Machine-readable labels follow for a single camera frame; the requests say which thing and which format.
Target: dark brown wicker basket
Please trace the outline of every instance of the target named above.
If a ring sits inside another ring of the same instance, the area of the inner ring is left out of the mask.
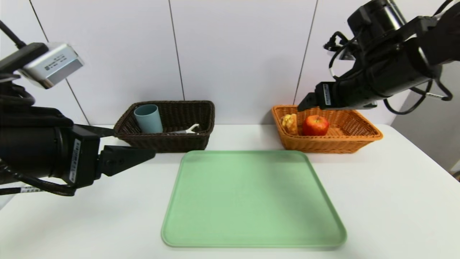
[[[155,104],[160,111],[163,133],[142,133],[134,117],[134,110],[144,104]],[[131,105],[115,124],[115,137],[132,147],[152,148],[158,153],[183,153],[204,150],[214,128],[214,104],[210,101],[147,101]],[[193,124],[197,134],[171,134],[186,130]]]

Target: cup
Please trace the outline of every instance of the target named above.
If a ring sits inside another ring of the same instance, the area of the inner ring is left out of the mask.
[[[143,133],[163,132],[163,125],[161,124],[158,106],[154,104],[139,106],[134,110],[134,116],[136,117],[139,127]]]

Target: plastic tray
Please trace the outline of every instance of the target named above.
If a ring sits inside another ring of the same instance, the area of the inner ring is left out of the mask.
[[[298,151],[192,151],[161,230],[172,247],[336,247],[346,230]]]

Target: table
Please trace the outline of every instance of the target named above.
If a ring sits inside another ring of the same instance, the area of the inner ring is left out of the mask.
[[[460,258],[460,183],[396,130],[378,128],[383,140],[355,154],[307,154],[348,232],[337,249],[166,246],[160,230],[179,153],[102,176],[75,197],[16,195],[0,211],[0,258]],[[207,149],[282,146],[274,125],[216,125]]]

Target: label sticker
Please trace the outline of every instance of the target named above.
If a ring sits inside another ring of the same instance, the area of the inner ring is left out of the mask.
[[[324,92],[324,101],[326,102],[326,105],[331,105],[331,94],[329,93],[329,85],[328,84],[322,84],[322,89]]]
[[[41,192],[41,189],[33,186],[21,187],[21,193],[36,193]]]
[[[70,174],[69,174],[69,180],[73,183],[75,183],[75,178],[77,176],[78,157],[80,156],[80,145],[81,145],[81,141],[78,139],[75,139],[74,151],[72,152],[72,162],[70,163]]]

